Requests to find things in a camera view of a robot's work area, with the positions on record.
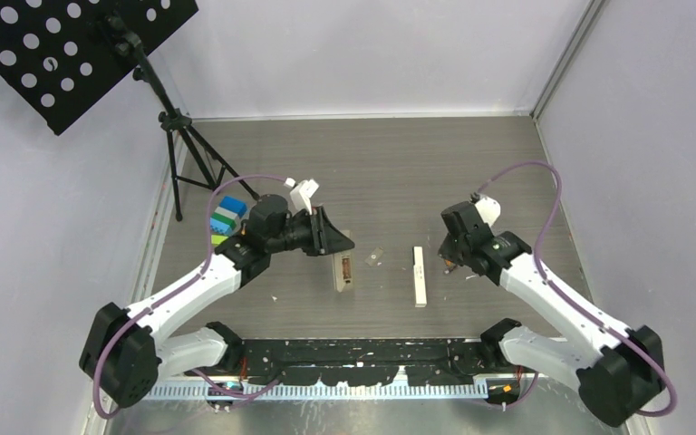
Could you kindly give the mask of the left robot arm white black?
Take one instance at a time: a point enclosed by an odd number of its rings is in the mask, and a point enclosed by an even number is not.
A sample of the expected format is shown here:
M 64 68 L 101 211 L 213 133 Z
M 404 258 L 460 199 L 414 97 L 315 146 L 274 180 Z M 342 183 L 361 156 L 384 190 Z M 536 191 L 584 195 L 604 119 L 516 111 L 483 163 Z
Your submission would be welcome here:
M 285 198 L 265 195 L 241 228 L 180 280 L 127 307 L 102 307 L 79 366 L 93 380 L 95 393 L 107 394 L 121 409 L 141 401 L 161 379 L 200 368 L 232 374 L 244 358 L 244 342 L 229 327 L 211 322 L 194 333 L 175 332 L 260 276 L 274 254 L 301 250 L 307 256 L 329 256 L 354 247 L 323 207 L 291 213 Z

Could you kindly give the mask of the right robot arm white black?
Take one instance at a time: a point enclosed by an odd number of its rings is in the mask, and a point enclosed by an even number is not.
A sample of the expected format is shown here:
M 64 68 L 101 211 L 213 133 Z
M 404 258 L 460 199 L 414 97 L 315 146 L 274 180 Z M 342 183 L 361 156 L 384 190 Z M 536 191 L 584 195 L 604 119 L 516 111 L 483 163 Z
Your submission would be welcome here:
M 485 276 L 528 304 L 562 336 L 557 341 L 505 318 L 480 336 L 481 360 L 493 372 L 519 365 L 578 393 L 602 423 L 618 427 L 667 388 L 662 339 L 652 328 L 615 319 L 537 259 L 528 243 L 492 227 L 500 205 L 476 196 L 445 208 L 439 255 Z

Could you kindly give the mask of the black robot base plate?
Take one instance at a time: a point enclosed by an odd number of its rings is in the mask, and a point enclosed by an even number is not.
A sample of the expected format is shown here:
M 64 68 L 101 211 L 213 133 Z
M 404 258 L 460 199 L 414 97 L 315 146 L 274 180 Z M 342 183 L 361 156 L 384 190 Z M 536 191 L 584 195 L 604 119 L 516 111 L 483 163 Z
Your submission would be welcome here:
M 465 338 L 246 339 L 232 349 L 233 364 L 201 367 L 255 385 L 385 386 L 402 374 L 410 386 L 472 384 L 480 375 L 507 376 L 516 388 L 528 368 L 497 357 L 480 340 Z

